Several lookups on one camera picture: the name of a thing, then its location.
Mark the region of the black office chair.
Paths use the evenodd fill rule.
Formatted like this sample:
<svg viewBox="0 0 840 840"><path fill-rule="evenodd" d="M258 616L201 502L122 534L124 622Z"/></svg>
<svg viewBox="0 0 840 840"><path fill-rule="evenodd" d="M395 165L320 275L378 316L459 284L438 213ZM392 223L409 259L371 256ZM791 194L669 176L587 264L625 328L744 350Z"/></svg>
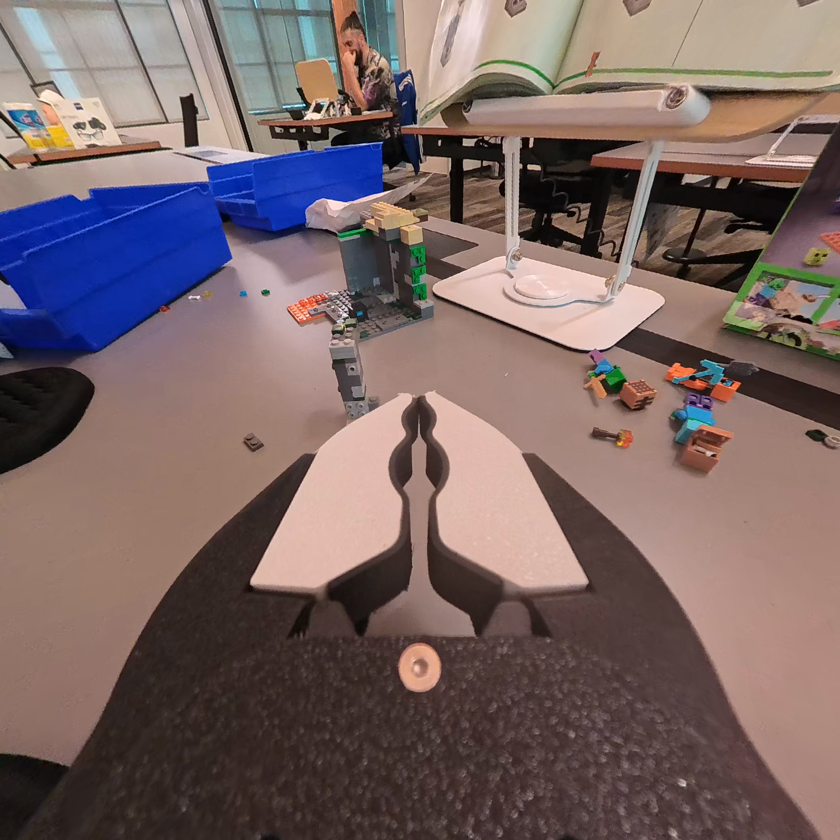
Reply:
<svg viewBox="0 0 840 840"><path fill-rule="evenodd" d="M707 212L725 213L731 216L723 231L726 235L739 231L771 234L778 227L788 206L798 192L798 185L776 185L754 182L732 177L724 189L718 188L720 177L706 179L708 185L678 185L676 177L655 188L655 197L673 207L694 209L698 216L682 248L669 248L663 259L675 265L677 277L687 278L690 269L696 266L732 266L733 269L714 284L715 288L726 288L744 279L761 256L763 248L734 251L718 255L702 255L693 249Z"/></svg>
<svg viewBox="0 0 840 840"><path fill-rule="evenodd" d="M521 168L519 205L534 217L521 238L552 247L578 245L583 255L599 257L613 171L593 166L592 157L622 147L618 141L533 139L528 152L539 171ZM553 225L553 217L571 215L584 204L590 212L582 236Z"/></svg>

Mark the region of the black quilted wrist rest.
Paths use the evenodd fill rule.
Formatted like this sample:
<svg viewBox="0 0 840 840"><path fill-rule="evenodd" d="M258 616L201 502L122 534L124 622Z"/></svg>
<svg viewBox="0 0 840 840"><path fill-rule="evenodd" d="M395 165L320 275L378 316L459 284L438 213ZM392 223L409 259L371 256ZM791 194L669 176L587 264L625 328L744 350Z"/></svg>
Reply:
<svg viewBox="0 0 840 840"><path fill-rule="evenodd" d="M1 473L24 466L65 440L95 394L83 373L47 366L1 376Z"/></svg>
<svg viewBox="0 0 840 840"><path fill-rule="evenodd" d="M64 764L1 755L1 838L15 839L68 771Z"/></svg>

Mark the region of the orange brick plate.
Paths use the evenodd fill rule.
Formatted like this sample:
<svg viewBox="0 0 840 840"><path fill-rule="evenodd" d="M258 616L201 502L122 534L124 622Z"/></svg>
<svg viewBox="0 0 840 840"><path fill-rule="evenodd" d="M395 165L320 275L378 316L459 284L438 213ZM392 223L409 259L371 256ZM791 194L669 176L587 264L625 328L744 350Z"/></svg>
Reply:
<svg viewBox="0 0 840 840"><path fill-rule="evenodd" d="M305 297L287 306L287 311L299 326L324 320L327 316L324 306L330 302L326 292Z"/></svg>

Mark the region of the green toy box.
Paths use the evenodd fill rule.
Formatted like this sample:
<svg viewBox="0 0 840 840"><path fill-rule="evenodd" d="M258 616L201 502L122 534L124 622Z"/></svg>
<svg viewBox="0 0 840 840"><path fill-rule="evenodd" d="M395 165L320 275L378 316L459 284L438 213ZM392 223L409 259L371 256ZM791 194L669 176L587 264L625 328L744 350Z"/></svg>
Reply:
<svg viewBox="0 0 840 840"><path fill-rule="evenodd" d="M725 329L839 360L838 159L824 153L750 270Z"/></svg>

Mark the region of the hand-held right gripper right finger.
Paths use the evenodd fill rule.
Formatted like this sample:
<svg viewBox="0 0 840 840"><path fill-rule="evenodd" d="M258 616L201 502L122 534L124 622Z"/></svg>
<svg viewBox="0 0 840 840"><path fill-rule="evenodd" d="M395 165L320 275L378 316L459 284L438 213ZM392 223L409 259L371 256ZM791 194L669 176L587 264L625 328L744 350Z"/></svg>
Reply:
<svg viewBox="0 0 840 840"><path fill-rule="evenodd" d="M589 584L524 454L487 421L428 392L419 403L430 523L446 557L500 582L504 595L558 595Z"/></svg>

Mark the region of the open instruction booklet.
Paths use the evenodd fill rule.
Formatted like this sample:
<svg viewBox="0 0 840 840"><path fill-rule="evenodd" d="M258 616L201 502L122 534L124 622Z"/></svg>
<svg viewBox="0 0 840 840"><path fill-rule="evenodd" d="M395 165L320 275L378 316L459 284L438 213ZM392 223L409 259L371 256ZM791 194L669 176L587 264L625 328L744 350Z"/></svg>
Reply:
<svg viewBox="0 0 840 840"><path fill-rule="evenodd" d="M478 98L838 92L839 2L443 2L430 51L420 124Z"/></svg>

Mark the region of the grey white brick column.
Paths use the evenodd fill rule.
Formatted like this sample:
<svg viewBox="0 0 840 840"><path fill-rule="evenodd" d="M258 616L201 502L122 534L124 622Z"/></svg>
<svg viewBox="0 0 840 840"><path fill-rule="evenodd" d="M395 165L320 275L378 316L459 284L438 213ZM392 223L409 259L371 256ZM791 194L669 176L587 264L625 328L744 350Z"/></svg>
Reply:
<svg viewBox="0 0 840 840"><path fill-rule="evenodd" d="M344 327L334 328L333 331L341 332ZM332 372L335 375L338 391L342 399L346 424L351 424L373 412L380 405L379 398L368 393L364 378L364 369L361 362L361 349L359 340L359 358L356 360L331 360Z"/></svg>

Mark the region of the white crumpled bag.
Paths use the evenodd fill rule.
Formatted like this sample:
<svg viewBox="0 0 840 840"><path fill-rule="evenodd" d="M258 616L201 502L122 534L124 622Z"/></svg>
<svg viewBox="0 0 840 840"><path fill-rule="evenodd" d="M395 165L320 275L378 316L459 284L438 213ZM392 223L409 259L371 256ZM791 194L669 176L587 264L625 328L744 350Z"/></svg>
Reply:
<svg viewBox="0 0 840 840"><path fill-rule="evenodd" d="M321 198L305 211L306 228L325 230L336 235L367 230L386 236L405 226L418 225L420 216L396 205L411 191L410 187L380 192L349 202Z"/></svg>

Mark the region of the grey green brick tower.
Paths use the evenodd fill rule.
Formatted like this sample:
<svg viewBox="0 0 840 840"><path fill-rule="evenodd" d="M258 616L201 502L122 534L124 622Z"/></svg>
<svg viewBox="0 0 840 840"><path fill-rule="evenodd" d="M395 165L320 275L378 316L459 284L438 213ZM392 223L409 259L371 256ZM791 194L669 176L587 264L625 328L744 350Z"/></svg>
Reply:
<svg viewBox="0 0 840 840"><path fill-rule="evenodd" d="M346 290L322 305L332 331L366 341L432 319L422 227L428 211L379 201L360 219L338 234Z"/></svg>

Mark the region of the pile of colourful brick figures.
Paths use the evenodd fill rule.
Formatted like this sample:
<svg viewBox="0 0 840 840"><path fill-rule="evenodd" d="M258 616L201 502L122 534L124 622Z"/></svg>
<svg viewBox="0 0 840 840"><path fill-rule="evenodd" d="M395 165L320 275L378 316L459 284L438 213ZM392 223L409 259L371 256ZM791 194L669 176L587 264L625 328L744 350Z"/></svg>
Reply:
<svg viewBox="0 0 840 840"><path fill-rule="evenodd" d="M647 381L628 379L623 369L599 350L590 351L588 357L591 368L584 389L596 399L615 398L630 413L641 413L655 402L658 391ZM722 450L733 438L731 432L718 426L716 407L728 403L743 380L757 371L756 365L743 361L721 364L702 360L697 367L678 362L669 366L665 381L685 390L681 406L668 416L680 465L706 475L714 470Z"/></svg>

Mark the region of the wooden office table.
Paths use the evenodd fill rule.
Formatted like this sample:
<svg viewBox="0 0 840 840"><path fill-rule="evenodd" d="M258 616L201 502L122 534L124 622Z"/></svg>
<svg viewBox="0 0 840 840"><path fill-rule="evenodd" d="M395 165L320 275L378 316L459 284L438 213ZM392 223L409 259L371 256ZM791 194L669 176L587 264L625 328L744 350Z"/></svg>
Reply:
<svg viewBox="0 0 840 840"><path fill-rule="evenodd" d="M119 137L122 141L121 144L92 146L83 149L52 149L35 152L28 147L23 147L8 155L2 155L2 159L10 166L20 168L171 150L170 147L163 146L158 140L136 138L124 133L121 133Z"/></svg>
<svg viewBox="0 0 840 840"><path fill-rule="evenodd" d="M767 133L747 140L729 143L667 143L658 159L657 174L705 175L731 177L760 182L802 184L807 170L780 162L779 155L819 156L829 133L789 134L780 146L777 159L769 164L752 164L750 161L770 149L780 133ZM648 143L639 142L596 154L591 159L594 167L640 172L648 151Z"/></svg>
<svg viewBox="0 0 840 840"><path fill-rule="evenodd" d="M273 140L293 142L301 151L306 151L310 143L330 140L330 132L348 133L355 137L374 125L380 125L393 119L393 113L386 110L363 112L349 117L322 119L300 119L290 117L282 119L260 119L258 125L267 127Z"/></svg>

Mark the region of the white product box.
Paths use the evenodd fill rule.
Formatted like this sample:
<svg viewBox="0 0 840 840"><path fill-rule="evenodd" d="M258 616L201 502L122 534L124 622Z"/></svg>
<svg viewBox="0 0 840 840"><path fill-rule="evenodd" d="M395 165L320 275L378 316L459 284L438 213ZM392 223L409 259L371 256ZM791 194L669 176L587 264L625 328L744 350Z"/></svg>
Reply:
<svg viewBox="0 0 840 840"><path fill-rule="evenodd" d="M38 102L50 125L61 126L76 150L121 146L123 141L99 98L64 98L49 89Z"/></svg>

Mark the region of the yellow cardboard box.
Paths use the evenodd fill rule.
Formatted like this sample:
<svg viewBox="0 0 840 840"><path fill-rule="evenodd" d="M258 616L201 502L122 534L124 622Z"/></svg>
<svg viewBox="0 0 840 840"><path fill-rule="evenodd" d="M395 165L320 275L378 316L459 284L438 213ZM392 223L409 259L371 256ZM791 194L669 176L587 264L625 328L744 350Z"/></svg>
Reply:
<svg viewBox="0 0 840 840"><path fill-rule="evenodd" d="M76 149L67 130L49 105L6 102L2 105L2 111L30 150L42 152Z"/></svg>

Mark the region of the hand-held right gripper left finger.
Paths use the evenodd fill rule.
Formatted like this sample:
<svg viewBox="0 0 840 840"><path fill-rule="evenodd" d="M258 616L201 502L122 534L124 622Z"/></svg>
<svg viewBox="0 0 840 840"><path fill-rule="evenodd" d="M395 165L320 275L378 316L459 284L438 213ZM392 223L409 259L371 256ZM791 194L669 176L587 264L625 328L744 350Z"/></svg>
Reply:
<svg viewBox="0 0 840 840"><path fill-rule="evenodd" d="M250 579L259 592L322 600L409 538L416 398L398 394L317 451Z"/></svg>

